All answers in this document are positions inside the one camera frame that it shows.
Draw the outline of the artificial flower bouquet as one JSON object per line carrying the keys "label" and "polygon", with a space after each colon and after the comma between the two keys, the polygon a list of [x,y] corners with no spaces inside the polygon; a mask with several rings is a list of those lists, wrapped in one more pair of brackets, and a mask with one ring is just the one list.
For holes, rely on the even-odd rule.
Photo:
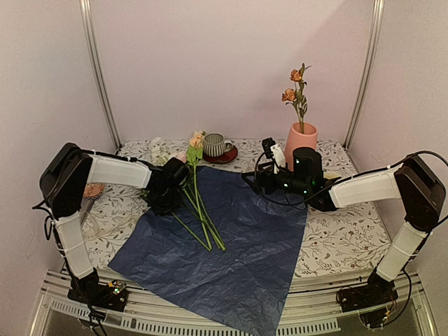
{"label": "artificial flower bouquet", "polygon": [[[194,233],[193,230],[189,228],[187,223],[185,223],[180,216],[176,214],[176,210],[165,216],[171,216],[179,224],[181,224],[189,234],[191,234],[195,240],[197,240],[207,251],[212,250],[212,245],[215,244],[216,247],[222,251],[226,250],[225,243],[221,237],[217,227],[212,221],[210,215],[207,212],[204,200],[200,195],[199,190],[199,162],[203,158],[204,148],[203,140],[206,135],[205,131],[195,131],[193,132],[192,138],[189,140],[188,149],[186,152],[179,153],[173,158],[178,158],[184,163],[186,163],[189,168],[189,174],[187,178],[183,181],[181,189],[179,190],[181,195],[181,205],[177,209],[186,209],[192,217],[200,223],[203,232],[203,238],[200,238]],[[141,198],[145,201],[146,191],[143,189],[141,192]]]}

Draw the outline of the blue wrapping paper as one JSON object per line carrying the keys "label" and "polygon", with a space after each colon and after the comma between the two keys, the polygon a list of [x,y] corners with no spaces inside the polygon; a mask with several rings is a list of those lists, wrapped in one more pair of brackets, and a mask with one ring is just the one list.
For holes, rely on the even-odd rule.
{"label": "blue wrapping paper", "polygon": [[[146,212],[108,266],[175,305],[195,288],[217,291],[254,280],[268,300],[290,289],[307,222],[297,195],[276,192],[266,201],[238,173],[202,167],[199,191],[226,246],[207,251],[171,216]],[[202,227],[184,208],[176,210],[198,237]]]}

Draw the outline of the cream printed ribbon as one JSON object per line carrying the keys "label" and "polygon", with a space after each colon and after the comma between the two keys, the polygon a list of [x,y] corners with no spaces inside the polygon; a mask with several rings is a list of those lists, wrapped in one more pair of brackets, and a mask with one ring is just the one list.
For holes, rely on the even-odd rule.
{"label": "cream printed ribbon", "polygon": [[93,241],[96,238],[105,237],[111,234],[117,227],[111,218],[105,213],[96,213],[89,211],[80,212],[81,231],[87,241]]}

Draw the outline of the orange rose stem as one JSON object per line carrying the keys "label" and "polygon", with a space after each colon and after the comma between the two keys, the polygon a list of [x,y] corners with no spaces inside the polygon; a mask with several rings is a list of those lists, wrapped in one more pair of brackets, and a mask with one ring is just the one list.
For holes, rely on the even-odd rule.
{"label": "orange rose stem", "polygon": [[286,105],[292,105],[297,114],[298,122],[300,125],[300,132],[305,133],[305,115],[308,110],[308,103],[306,95],[304,94],[307,86],[307,81],[304,79],[305,71],[312,66],[307,66],[302,63],[299,69],[293,69],[290,73],[290,81],[294,84],[294,88],[287,88],[281,95],[281,100]]}

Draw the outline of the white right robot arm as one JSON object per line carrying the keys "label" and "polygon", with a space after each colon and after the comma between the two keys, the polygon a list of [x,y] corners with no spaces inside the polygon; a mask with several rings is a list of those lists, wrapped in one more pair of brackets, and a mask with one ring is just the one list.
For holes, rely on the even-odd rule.
{"label": "white right robot arm", "polygon": [[[340,277],[371,270],[398,233],[404,216],[396,199],[355,204],[336,212],[310,209],[294,278]],[[442,224],[407,266],[429,291],[447,285],[446,242],[447,224]]]}

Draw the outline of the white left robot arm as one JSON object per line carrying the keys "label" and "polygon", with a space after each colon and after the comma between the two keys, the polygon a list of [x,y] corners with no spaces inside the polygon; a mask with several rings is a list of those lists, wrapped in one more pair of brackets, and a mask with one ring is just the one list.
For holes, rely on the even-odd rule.
{"label": "white left robot arm", "polygon": [[81,232],[81,203],[88,184],[128,186],[147,193],[147,203],[163,216],[181,203],[180,189],[189,168],[178,158],[155,166],[135,157],[85,150],[66,143],[39,179],[43,199],[34,206],[53,221],[55,238],[78,294],[90,304],[104,298]]}

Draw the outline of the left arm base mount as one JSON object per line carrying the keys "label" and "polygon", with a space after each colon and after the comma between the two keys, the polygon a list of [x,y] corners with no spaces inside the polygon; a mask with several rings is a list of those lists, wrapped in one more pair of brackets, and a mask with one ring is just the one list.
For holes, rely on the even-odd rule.
{"label": "left arm base mount", "polygon": [[129,292],[119,281],[102,284],[96,278],[85,277],[71,280],[67,294],[70,300],[117,312],[124,312]]}

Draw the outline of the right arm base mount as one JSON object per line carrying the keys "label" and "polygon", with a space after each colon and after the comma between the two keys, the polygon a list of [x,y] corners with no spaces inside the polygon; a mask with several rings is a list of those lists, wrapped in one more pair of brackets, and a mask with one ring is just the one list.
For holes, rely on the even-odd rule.
{"label": "right arm base mount", "polygon": [[398,294],[395,284],[365,284],[363,286],[345,286],[336,294],[336,301],[343,312],[362,309],[369,311],[359,314],[361,323],[369,329],[382,328],[396,312]]}

